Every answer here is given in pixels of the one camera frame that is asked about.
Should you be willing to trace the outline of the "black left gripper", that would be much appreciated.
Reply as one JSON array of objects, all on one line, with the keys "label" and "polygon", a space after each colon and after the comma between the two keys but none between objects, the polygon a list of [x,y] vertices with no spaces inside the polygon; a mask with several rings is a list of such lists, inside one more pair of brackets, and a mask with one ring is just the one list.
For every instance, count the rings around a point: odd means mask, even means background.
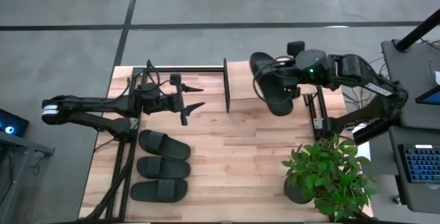
[{"label": "black left gripper", "polygon": [[183,99],[183,92],[201,92],[203,89],[196,87],[189,87],[185,83],[182,83],[182,76],[178,73],[172,73],[170,75],[169,83],[175,86],[176,93],[171,93],[163,95],[160,100],[164,105],[163,110],[171,111],[173,113],[180,112],[180,120],[182,126],[188,125],[188,120],[186,116],[190,114],[197,108],[202,107],[205,102],[198,102],[196,104],[190,104],[185,106]]}]

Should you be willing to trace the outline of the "black slide sandal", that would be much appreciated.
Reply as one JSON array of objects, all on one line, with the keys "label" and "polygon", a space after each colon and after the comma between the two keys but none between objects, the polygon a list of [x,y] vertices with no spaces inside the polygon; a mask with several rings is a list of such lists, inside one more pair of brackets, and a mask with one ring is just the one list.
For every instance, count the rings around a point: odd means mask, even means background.
[{"label": "black slide sandal", "polygon": [[130,197],[134,201],[152,203],[176,203],[188,192],[188,183],[183,179],[159,179],[135,183]]},{"label": "black slide sandal", "polygon": [[138,135],[138,143],[144,151],[169,159],[186,161],[191,154],[189,145],[157,131],[141,131]]},{"label": "black slide sandal", "polygon": [[190,164],[165,157],[141,157],[136,163],[139,175],[147,179],[185,179],[190,175]]},{"label": "black slide sandal", "polygon": [[286,116],[294,108],[293,97],[291,92],[285,90],[282,79],[275,73],[277,64],[277,60],[264,52],[251,54],[252,87],[273,115]]}]

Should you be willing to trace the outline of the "wooden shelf with black legs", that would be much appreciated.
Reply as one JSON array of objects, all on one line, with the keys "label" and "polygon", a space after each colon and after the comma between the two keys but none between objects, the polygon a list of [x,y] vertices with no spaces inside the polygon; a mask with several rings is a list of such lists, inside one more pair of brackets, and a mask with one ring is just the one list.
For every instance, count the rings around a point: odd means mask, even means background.
[{"label": "wooden shelf with black legs", "polygon": [[249,61],[226,61],[225,68],[228,74],[230,114],[256,111],[271,115],[266,103],[254,92]]}]

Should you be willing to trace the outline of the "green leafy plant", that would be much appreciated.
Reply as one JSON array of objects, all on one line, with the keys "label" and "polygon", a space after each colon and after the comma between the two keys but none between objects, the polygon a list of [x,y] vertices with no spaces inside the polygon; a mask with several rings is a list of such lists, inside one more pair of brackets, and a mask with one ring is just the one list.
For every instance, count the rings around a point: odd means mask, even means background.
[{"label": "green leafy plant", "polygon": [[281,162],[287,169],[285,178],[291,176],[291,184],[333,222],[364,216],[377,192],[371,186],[374,178],[363,171],[370,163],[358,155],[354,140],[339,135],[301,144]]}]

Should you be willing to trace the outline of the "dark round plant pot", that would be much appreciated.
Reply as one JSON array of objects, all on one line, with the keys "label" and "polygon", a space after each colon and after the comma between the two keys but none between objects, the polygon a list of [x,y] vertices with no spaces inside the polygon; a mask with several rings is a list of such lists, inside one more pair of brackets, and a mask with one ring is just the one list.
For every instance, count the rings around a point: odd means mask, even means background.
[{"label": "dark round plant pot", "polygon": [[285,196],[292,202],[297,204],[306,204],[312,201],[310,198],[305,198],[301,189],[297,186],[293,186],[291,183],[291,176],[288,176],[285,179],[283,185],[283,192]]}]

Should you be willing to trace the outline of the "black pole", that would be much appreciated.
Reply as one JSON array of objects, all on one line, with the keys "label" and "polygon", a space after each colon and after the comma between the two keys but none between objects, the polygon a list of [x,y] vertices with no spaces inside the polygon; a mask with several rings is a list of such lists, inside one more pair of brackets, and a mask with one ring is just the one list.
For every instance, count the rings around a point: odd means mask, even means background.
[{"label": "black pole", "polygon": [[433,30],[438,24],[440,24],[440,8],[418,25],[413,31],[407,34],[402,40],[394,42],[395,49],[399,52],[406,52],[411,45]]}]

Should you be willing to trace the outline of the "tablet with blue screen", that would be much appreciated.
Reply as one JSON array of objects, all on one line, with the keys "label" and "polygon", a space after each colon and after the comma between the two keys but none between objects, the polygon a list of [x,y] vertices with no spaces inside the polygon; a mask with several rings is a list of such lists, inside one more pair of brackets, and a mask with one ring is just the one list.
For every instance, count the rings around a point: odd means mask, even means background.
[{"label": "tablet with blue screen", "polygon": [[415,98],[417,104],[440,105],[440,85]]}]

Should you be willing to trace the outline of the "backlit keyboard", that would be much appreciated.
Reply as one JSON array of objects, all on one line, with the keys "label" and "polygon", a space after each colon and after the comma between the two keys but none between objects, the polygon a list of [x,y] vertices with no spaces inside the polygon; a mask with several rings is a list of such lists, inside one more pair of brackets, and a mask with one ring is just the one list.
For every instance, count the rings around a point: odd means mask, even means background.
[{"label": "backlit keyboard", "polygon": [[410,183],[440,184],[440,145],[400,144],[398,149]]}]

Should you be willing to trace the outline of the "dark grey keyboard desk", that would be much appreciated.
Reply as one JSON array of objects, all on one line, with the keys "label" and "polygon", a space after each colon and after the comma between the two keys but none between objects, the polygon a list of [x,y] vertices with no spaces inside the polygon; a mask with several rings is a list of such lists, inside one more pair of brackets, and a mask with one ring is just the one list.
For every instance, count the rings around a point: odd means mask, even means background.
[{"label": "dark grey keyboard desk", "polygon": [[440,184],[410,183],[407,180],[398,146],[440,145],[440,131],[392,126],[388,130],[398,171],[398,189],[403,204],[413,212],[440,214]]}]

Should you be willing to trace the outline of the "black computer with blue light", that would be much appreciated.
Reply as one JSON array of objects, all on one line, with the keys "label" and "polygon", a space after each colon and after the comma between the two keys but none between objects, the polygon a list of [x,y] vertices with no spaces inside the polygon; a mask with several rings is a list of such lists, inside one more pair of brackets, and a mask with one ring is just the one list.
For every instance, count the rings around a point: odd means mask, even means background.
[{"label": "black computer with blue light", "polygon": [[29,121],[0,109],[0,131],[17,137],[24,137]]}]

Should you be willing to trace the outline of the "grey metal cart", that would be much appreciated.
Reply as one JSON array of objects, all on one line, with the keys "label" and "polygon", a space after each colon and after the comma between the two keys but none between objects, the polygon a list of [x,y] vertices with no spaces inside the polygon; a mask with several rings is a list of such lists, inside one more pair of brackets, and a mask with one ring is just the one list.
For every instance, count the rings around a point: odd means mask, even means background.
[{"label": "grey metal cart", "polygon": [[51,157],[55,148],[0,131],[0,224],[7,224],[35,153]]}]

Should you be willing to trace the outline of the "black aluminium frame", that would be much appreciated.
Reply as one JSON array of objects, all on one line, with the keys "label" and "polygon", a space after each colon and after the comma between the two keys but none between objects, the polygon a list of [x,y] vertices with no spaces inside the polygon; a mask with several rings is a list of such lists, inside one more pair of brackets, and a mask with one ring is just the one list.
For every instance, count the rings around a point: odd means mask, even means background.
[{"label": "black aluminium frame", "polygon": [[329,131],[323,128],[322,121],[328,118],[322,87],[316,87],[316,93],[303,96],[305,106],[309,109],[311,126],[315,140],[329,136]]},{"label": "black aluminium frame", "polygon": [[[148,82],[150,73],[221,73],[225,94],[225,109],[230,112],[230,87],[228,80],[227,60],[222,66],[152,66],[148,63],[145,67],[133,67],[128,77],[127,94],[132,94],[139,84]],[[82,217],[71,224],[116,224],[123,223],[125,219],[129,184],[133,170],[135,156],[135,142],[138,138],[141,113],[126,115],[127,120],[132,120],[129,134],[118,141],[118,150],[115,157],[112,179],[109,190],[99,204],[86,217]]]}]

